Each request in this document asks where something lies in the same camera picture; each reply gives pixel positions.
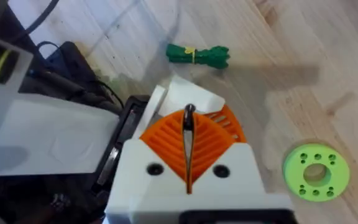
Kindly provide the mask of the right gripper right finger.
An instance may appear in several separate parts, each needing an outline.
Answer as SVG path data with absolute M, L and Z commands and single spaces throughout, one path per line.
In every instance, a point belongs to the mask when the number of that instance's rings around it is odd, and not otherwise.
M 191 194 L 265 192 L 253 149 L 233 115 L 215 122 L 195 113 L 191 152 Z

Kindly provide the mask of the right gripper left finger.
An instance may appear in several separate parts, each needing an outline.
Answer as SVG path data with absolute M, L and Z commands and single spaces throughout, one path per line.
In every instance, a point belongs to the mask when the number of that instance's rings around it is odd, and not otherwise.
M 186 182 L 142 139 L 124 143 L 105 223 L 179 223 Z

